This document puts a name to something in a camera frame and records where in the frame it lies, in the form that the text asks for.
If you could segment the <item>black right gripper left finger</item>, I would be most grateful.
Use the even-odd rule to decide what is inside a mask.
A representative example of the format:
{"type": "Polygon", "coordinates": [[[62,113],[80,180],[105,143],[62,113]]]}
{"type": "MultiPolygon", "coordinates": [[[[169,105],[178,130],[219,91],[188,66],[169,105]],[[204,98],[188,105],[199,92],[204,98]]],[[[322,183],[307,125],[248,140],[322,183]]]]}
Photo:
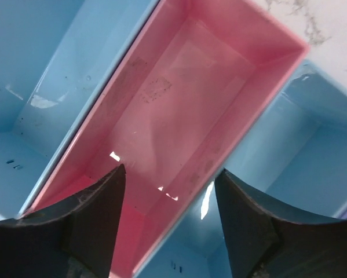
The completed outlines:
{"type": "Polygon", "coordinates": [[[64,200],[0,221],[0,277],[108,277],[125,187],[121,164],[64,200]]]}

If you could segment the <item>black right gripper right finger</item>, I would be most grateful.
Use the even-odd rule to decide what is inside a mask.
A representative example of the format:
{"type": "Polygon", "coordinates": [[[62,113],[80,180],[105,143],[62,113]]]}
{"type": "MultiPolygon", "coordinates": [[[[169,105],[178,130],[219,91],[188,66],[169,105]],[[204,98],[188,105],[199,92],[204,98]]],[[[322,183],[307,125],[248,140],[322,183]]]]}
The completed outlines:
{"type": "Polygon", "coordinates": [[[228,170],[214,185],[233,277],[347,277],[347,220],[291,206],[228,170]]]}

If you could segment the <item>light blue bin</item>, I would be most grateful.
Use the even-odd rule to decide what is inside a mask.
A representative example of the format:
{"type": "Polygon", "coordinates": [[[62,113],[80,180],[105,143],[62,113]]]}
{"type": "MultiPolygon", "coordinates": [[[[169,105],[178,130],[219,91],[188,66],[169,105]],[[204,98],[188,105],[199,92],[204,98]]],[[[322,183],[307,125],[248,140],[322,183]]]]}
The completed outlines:
{"type": "Polygon", "coordinates": [[[33,204],[156,1],[0,1],[0,221],[33,204]]]}
{"type": "MultiPolygon", "coordinates": [[[[304,61],[217,171],[296,208],[340,220],[347,209],[347,92],[304,61]]],[[[233,277],[214,181],[137,277],[233,277]]]]}

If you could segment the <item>pink plastic bin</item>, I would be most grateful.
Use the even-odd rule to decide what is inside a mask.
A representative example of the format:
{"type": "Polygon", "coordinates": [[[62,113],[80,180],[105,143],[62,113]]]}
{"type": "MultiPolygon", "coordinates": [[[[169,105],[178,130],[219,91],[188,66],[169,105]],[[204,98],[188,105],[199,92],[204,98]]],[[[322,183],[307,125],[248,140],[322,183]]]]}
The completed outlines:
{"type": "Polygon", "coordinates": [[[252,1],[160,1],[27,211],[124,164],[111,269],[131,277],[307,51],[252,1]]]}

